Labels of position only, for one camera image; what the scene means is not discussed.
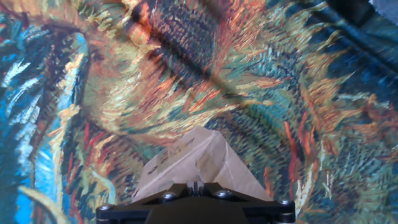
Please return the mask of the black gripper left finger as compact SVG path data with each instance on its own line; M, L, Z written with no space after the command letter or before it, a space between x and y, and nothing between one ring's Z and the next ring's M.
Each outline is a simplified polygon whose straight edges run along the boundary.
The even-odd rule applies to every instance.
M96 223L180 223L182 200L196 194L197 183L189 182L127 205L103 204L96 209Z

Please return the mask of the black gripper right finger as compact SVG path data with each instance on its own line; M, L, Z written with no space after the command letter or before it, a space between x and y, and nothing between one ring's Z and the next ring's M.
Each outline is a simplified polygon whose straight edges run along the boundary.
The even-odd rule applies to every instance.
M263 200L218 183L196 183L199 206L210 223L295 223L295 203L289 200Z

